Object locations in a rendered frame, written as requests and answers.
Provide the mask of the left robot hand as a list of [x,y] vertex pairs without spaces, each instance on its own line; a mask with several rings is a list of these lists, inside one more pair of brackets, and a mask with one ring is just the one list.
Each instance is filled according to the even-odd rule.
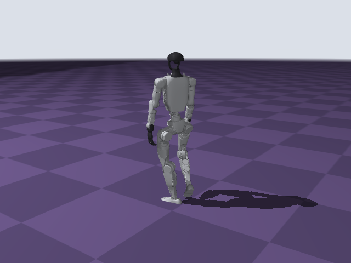
[[150,125],[150,129],[147,128],[147,131],[148,131],[148,141],[151,145],[157,145],[157,144],[154,144],[153,142],[153,135],[152,135],[152,131],[154,130],[154,125],[151,124]]

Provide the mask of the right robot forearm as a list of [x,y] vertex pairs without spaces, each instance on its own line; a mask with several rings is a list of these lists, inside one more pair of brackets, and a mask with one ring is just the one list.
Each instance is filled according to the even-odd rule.
[[194,105],[192,106],[186,106],[186,111],[185,111],[185,120],[189,120],[192,118],[192,113],[193,113],[193,110],[194,110]]

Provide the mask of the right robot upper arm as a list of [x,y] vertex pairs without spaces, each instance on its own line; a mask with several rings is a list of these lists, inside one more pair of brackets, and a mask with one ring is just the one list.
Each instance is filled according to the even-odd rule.
[[189,96],[188,96],[187,106],[192,106],[194,105],[196,79],[190,76],[188,76],[188,78],[189,78]]

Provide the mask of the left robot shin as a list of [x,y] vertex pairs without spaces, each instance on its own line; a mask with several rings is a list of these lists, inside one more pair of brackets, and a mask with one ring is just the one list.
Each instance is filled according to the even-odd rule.
[[165,178],[166,185],[169,189],[169,193],[171,194],[171,199],[175,200],[177,197],[176,192],[176,184],[177,184],[177,175],[176,172],[172,172],[172,167],[169,164],[164,166],[163,175]]

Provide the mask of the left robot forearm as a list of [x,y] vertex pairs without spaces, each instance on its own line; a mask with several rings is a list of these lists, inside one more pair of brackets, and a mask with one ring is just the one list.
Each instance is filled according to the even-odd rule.
[[153,108],[153,101],[150,100],[149,101],[149,110],[148,110],[149,114],[148,114],[148,122],[147,122],[147,125],[146,127],[148,129],[150,129],[150,125],[153,124],[154,125],[154,122],[155,122],[155,115],[156,115],[156,110]]

